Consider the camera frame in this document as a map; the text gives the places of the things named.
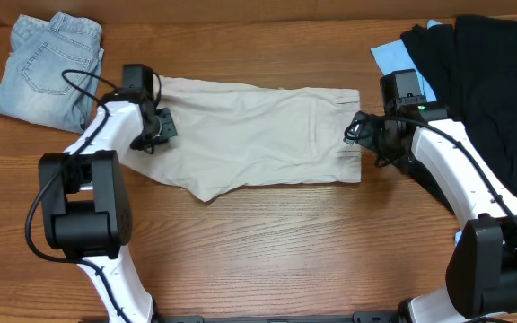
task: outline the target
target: light blue denim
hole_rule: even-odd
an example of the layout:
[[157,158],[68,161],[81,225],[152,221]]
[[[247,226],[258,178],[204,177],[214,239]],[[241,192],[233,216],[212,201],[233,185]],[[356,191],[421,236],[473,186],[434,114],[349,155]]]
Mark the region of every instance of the light blue denim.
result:
[[[58,13],[50,22],[20,16],[11,35],[13,52],[0,83],[0,114],[34,124],[82,133],[93,101],[61,77],[66,69],[101,74],[101,26]],[[98,80],[67,74],[94,94]]]

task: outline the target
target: black pants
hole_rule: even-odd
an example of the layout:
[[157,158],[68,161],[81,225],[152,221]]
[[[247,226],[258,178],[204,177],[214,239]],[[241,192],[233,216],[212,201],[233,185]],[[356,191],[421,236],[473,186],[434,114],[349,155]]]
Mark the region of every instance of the black pants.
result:
[[455,29],[415,26],[401,38],[438,100],[517,196],[517,22],[461,16]]

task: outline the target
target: blue cloth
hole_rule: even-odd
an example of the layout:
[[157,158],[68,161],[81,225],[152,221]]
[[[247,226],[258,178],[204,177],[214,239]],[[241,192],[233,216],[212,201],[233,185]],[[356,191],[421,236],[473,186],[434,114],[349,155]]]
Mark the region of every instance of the blue cloth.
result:
[[[429,21],[428,28],[440,24],[437,21]],[[370,51],[376,60],[376,65],[381,69],[382,74],[390,74],[394,71],[414,69],[418,76],[418,84],[420,85],[420,91],[426,96],[428,102],[436,101],[436,95],[434,90],[430,87],[430,84],[420,74],[412,58],[408,54],[406,47],[402,40],[396,40],[391,43],[379,46],[377,48],[371,48]]]
[[[66,69],[101,73],[101,26],[58,13],[50,22],[20,16],[11,35],[13,52],[0,83],[0,114],[34,124],[82,133],[92,99],[61,77]],[[67,78],[90,93],[98,80],[83,74]]]
[[456,235],[454,236],[454,246],[458,246],[460,238],[462,238],[462,231],[456,232]]

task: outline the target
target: waistband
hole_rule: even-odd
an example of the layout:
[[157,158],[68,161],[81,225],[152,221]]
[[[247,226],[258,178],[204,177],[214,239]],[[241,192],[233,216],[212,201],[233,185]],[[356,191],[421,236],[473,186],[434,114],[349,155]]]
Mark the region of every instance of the waistband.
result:
[[87,18],[75,18],[66,13],[58,12],[49,22],[49,28],[54,31],[69,31],[90,35],[96,39],[101,38],[102,28],[97,23]]
[[96,39],[101,39],[102,32],[101,26],[91,19],[75,18],[61,12],[57,13],[50,22],[22,14],[13,25],[13,32],[27,39],[33,32],[45,28],[50,28],[54,31],[69,31],[86,34]]

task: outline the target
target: wooden table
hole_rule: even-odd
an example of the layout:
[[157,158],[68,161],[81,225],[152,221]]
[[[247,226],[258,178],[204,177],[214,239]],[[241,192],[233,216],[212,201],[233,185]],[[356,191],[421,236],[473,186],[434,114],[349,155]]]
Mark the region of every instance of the wooden table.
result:
[[[380,113],[370,48],[414,23],[426,21],[107,26],[102,76],[120,83],[123,64],[143,63],[166,76],[354,88],[363,110]],[[0,80],[10,32],[0,28]],[[79,268],[36,258],[23,237],[40,156],[77,137],[0,116],[0,322],[105,315]],[[434,290],[444,283],[457,221],[414,180],[374,168],[373,159],[363,153],[359,185],[242,188],[209,204],[125,169],[130,248],[145,288],[164,315],[206,317],[393,310]],[[40,212],[33,230],[52,252]],[[517,322],[517,314],[508,318]]]

